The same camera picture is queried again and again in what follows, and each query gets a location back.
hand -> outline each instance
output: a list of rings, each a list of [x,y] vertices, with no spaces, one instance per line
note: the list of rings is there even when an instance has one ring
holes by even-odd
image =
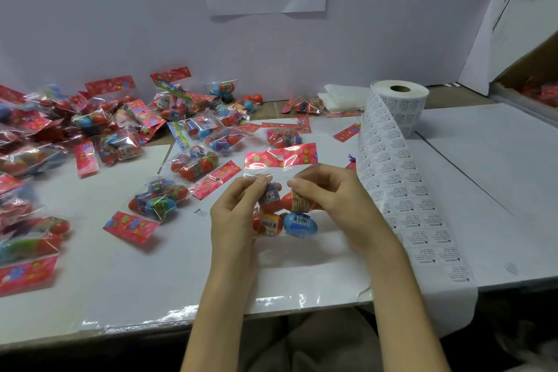
[[[210,277],[249,291],[257,275],[253,250],[254,206],[268,183],[264,175],[236,178],[211,207],[212,261]]]
[[[374,233],[391,229],[350,169],[319,164],[287,181],[303,197],[319,204],[345,232],[352,248],[367,256],[373,248]]]

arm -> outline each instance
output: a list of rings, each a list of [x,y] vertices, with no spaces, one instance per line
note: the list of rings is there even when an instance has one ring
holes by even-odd
[[[212,266],[181,372],[235,371],[248,293],[257,274],[252,212],[265,176],[236,178],[211,209]]]
[[[320,164],[287,184],[318,203],[345,232],[353,249],[365,258],[384,370],[449,371],[405,249],[357,175]]]

person's right hand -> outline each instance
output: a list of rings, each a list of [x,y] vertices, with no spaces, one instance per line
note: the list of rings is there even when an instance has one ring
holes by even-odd
[[[287,185],[303,197],[319,204],[341,228],[349,243],[361,255],[373,248],[376,232],[391,229],[350,169],[319,164],[287,181]]]

cardboard box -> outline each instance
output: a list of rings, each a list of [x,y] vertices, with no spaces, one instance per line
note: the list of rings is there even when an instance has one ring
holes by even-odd
[[[558,31],[514,62],[489,87],[489,97],[508,103],[558,127],[558,108],[519,93],[529,81],[535,87],[558,82]]]

forearm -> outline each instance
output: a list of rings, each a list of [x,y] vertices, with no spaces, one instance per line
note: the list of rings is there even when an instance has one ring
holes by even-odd
[[[248,291],[210,272],[181,372],[235,371]]]
[[[387,224],[366,262],[384,370],[449,371],[405,249]]]

